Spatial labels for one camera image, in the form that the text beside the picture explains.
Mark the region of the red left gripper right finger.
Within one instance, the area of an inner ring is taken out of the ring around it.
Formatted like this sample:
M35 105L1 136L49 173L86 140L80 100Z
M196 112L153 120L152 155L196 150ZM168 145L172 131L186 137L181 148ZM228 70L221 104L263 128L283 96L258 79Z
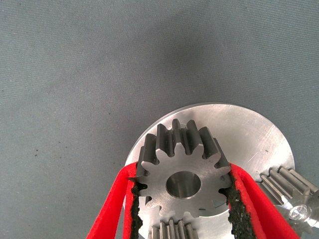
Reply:
M243 168L231 163L232 185L221 189L236 239L299 239L270 199Z

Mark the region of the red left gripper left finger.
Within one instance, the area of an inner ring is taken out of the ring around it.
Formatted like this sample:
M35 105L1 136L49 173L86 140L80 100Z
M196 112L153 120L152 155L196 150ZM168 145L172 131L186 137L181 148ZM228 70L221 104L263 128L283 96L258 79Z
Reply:
M88 239L114 239L122 208L125 208L122 238L137 239L139 237L139 229L143 221L139 217L139 187L135 180L136 172L136 162L119 171L87 235Z

